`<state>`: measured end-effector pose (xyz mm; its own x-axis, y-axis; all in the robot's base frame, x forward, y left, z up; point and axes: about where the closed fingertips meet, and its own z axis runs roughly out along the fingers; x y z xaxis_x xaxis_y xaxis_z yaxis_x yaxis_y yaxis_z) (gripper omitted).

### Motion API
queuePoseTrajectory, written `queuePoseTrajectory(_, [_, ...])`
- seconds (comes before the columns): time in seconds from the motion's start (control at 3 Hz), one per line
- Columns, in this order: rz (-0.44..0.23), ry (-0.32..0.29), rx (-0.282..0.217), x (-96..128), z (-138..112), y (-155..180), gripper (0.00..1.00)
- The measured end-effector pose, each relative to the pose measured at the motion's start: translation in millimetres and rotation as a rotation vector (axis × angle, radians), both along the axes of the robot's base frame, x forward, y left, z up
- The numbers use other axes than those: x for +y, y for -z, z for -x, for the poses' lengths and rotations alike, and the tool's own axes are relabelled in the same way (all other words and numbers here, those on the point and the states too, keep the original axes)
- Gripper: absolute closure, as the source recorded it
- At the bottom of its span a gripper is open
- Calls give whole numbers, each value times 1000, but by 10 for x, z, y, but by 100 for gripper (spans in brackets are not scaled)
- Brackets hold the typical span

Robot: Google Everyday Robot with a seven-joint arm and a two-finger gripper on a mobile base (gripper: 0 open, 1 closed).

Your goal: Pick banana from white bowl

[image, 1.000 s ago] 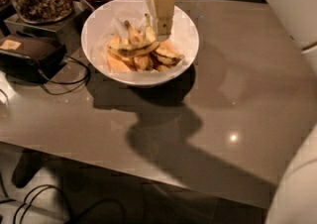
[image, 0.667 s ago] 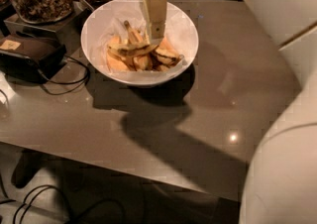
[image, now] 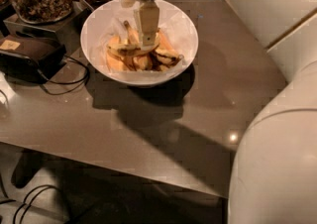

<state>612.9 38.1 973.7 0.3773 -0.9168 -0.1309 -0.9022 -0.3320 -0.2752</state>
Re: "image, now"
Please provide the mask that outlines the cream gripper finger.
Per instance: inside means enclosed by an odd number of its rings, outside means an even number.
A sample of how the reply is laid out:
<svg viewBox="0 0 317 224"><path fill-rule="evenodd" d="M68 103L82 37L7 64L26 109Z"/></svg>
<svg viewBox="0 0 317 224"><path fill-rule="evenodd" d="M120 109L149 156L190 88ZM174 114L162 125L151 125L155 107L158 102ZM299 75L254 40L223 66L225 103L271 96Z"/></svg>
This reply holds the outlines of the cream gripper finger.
<svg viewBox="0 0 317 224"><path fill-rule="evenodd" d="M159 7L155 1L140 2L134 18L142 47L151 47L159 28Z"/></svg>
<svg viewBox="0 0 317 224"><path fill-rule="evenodd" d="M123 8L131 8L135 4L135 0L121 0L121 6Z"/></svg>

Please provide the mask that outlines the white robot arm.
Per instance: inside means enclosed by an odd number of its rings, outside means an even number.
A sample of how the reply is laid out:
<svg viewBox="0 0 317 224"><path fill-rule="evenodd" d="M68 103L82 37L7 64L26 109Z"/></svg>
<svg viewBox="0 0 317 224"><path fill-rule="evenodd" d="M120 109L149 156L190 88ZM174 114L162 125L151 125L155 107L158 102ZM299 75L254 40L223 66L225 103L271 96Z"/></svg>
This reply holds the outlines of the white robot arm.
<svg viewBox="0 0 317 224"><path fill-rule="evenodd" d="M287 84L236 151L226 224L317 223L317 0L225 0Z"/></svg>

